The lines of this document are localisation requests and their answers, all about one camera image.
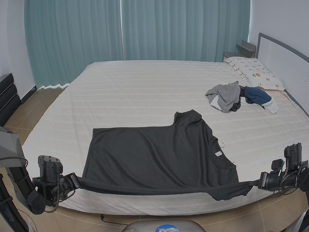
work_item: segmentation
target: curtain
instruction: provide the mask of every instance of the curtain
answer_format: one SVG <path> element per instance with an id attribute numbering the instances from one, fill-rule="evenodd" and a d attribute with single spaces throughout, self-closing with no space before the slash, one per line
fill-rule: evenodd
<path id="1" fill-rule="evenodd" d="M 250 0 L 122 0 L 125 60 L 220 62 L 247 41 Z"/>
<path id="2" fill-rule="evenodd" d="M 37 87 L 71 83 L 88 64 L 123 60 L 119 0 L 25 0 Z"/>

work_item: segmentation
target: floral pillow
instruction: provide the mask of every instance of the floral pillow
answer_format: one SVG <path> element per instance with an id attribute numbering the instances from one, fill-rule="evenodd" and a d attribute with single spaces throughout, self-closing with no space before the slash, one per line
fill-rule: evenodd
<path id="1" fill-rule="evenodd" d="M 238 72 L 249 87 L 280 91 L 285 89 L 281 80 L 269 72 L 257 58 L 230 57 L 225 61 Z"/>

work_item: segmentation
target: bed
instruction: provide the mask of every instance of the bed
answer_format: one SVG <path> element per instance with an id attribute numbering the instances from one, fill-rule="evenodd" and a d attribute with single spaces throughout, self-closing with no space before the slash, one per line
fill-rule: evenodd
<path id="1" fill-rule="evenodd" d="M 226 157 L 237 166 L 239 181 L 260 178 L 273 160 L 284 159 L 287 145 L 301 142 L 309 159 L 309 59 L 263 34 L 257 58 L 286 86 L 268 91 L 278 104 L 269 114 L 257 104 L 242 104 L 237 112 L 222 113 L 205 93 L 217 84 L 236 80 L 227 63 L 193 61 L 112 61 L 86 67 L 52 103 L 30 133 L 23 151 L 31 176 L 39 176 L 37 157 L 59 158 L 64 174 L 82 176 L 93 128 L 168 126 L 174 114 L 194 109 L 213 130 Z M 76 190 L 63 207 L 115 215 L 190 215 L 239 207 L 270 195 L 253 187 L 246 196 L 214 200 L 207 193 L 176 195 L 113 195 Z"/>

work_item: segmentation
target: wall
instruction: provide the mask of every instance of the wall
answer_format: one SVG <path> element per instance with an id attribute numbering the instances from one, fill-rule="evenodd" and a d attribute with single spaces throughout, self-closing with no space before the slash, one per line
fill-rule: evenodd
<path id="1" fill-rule="evenodd" d="M 35 86 L 26 46 L 24 2 L 0 0 L 0 74 L 13 74 L 20 98 Z"/>
<path id="2" fill-rule="evenodd" d="M 309 0 L 251 0 L 248 41 L 264 33 L 309 56 Z"/>

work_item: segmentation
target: bed headboard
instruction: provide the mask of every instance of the bed headboard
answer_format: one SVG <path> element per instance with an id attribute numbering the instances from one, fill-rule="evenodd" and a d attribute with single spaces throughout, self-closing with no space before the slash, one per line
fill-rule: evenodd
<path id="1" fill-rule="evenodd" d="M 259 33 L 256 58 L 281 79 L 286 92 L 309 114 L 309 58 L 294 48 Z"/>

